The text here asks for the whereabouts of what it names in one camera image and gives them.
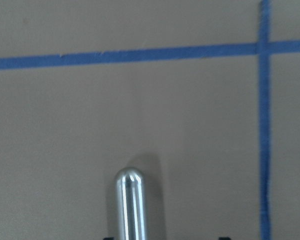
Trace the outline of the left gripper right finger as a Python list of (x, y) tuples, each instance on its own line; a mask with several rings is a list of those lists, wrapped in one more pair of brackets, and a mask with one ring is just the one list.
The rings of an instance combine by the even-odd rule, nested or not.
[(230, 237), (219, 237), (218, 240), (231, 240)]

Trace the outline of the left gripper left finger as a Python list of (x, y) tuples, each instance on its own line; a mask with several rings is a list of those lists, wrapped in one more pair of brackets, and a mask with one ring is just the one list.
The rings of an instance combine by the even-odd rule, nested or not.
[(115, 240), (114, 237), (104, 237), (103, 240)]

